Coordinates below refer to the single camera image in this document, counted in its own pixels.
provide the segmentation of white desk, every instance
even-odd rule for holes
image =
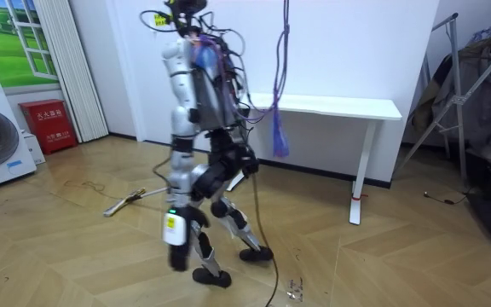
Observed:
[[[272,104],[271,94],[251,94],[251,100],[259,109],[267,109]],[[349,209],[349,222],[359,225],[361,222],[361,190],[365,181],[368,158],[371,153],[374,132],[380,120],[401,120],[401,114],[391,100],[360,99],[325,96],[283,95],[279,103],[280,111],[315,113],[326,116],[337,116],[368,120],[367,133],[359,160],[357,178],[353,183],[352,200]],[[229,190],[243,178],[239,174]]]

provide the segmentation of wooden floor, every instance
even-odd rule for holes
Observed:
[[[228,289],[168,268],[163,194],[102,217],[131,190],[163,187],[151,166],[167,155],[106,137],[55,153],[35,175],[0,187],[0,306],[264,306],[274,266],[242,263],[243,244],[215,218],[207,233],[233,277]],[[367,187],[361,226],[348,223],[350,182],[267,166],[258,181],[280,268],[272,306],[491,306],[491,241],[466,202],[423,197],[461,198],[455,170],[434,153],[411,161],[391,190]],[[229,198],[258,234],[251,182]]]

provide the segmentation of white curtain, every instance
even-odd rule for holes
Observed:
[[[80,142],[108,134],[100,99],[67,0],[33,0]]]

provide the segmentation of red fire extinguisher box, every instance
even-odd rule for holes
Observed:
[[[77,146],[64,102],[51,99],[20,103],[28,127],[39,140],[43,154]]]

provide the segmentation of green field picture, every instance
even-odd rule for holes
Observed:
[[[14,4],[19,21],[28,22],[26,11],[21,6],[21,1]],[[38,23],[38,17],[35,11],[32,11],[32,17]],[[48,78],[35,77],[32,68],[26,58],[26,53],[20,43],[16,30],[10,24],[10,16],[4,1],[0,0],[0,83],[2,87],[15,87],[36,84],[58,83],[56,80]],[[33,49],[48,50],[46,40],[40,28],[21,27],[22,33],[27,42],[27,46]],[[38,45],[33,31],[37,31],[41,46]],[[35,62],[36,71],[43,73],[55,74],[54,65],[50,56],[48,56],[49,67],[43,62],[43,57],[39,53],[32,53]]]

